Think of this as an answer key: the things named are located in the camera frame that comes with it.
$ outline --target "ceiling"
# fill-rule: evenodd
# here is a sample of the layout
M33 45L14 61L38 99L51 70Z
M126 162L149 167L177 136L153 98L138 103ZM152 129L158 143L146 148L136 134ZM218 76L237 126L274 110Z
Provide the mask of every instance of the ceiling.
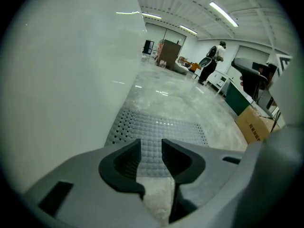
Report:
M295 49L296 33L287 14L276 0L138 0L142 12L162 19L145 21L163 25L188 36L180 28L184 25L202 39L235 39L267 45L291 53ZM209 4L215 2L233 20L233 27Z

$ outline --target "standing person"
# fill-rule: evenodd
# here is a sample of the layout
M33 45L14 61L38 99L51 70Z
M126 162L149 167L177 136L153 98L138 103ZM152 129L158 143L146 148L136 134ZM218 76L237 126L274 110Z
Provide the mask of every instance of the standing person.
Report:
M216 47L216 52L215 55L211 55L212 49L215 49ZM224 53L226 49L226 43L224 41L221 41L219 43L219 46L214 46L210 49L209 53L207 54L207 57L212 57L212 61L210 62L209 65L203 68L200 76L199 76L199 83L203 84L204 81L207 80L210 74L212 74L217 67L218 61L223 62L224 61Z

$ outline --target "white shirt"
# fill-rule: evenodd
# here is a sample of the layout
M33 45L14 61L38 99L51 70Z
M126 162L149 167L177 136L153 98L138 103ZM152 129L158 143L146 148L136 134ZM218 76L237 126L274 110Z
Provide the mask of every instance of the white shirt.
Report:
M222 46L218 45L217 47L217 52L215 54L215 56L213 57L214 60L217 60L218 57L222 57L224 58L224 54L225 54L225 48L223 48Z

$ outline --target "glossy marble floor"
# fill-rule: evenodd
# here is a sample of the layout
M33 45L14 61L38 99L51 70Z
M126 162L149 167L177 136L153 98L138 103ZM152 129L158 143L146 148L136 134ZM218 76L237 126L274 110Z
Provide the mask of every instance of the glossy marble floor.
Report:
M244 151L247 146L234 122L232 109L215 90L200 85L186 76L157 67L152 57L143 57L138 75L124 107L134 110L199 123L211 148ZM152 214L168 223L171 211L174 181L172 178L138 177L144 185L144 203Z

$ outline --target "perforated mat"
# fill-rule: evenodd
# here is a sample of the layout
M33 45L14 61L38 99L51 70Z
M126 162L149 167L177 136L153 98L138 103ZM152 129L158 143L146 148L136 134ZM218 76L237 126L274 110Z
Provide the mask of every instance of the perforated mat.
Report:
M162 161L162 139L175 139L208 147L199 124L175 120L122 108L109 132L105 146L131 139L141 139L142 160L137 176L171 176Z

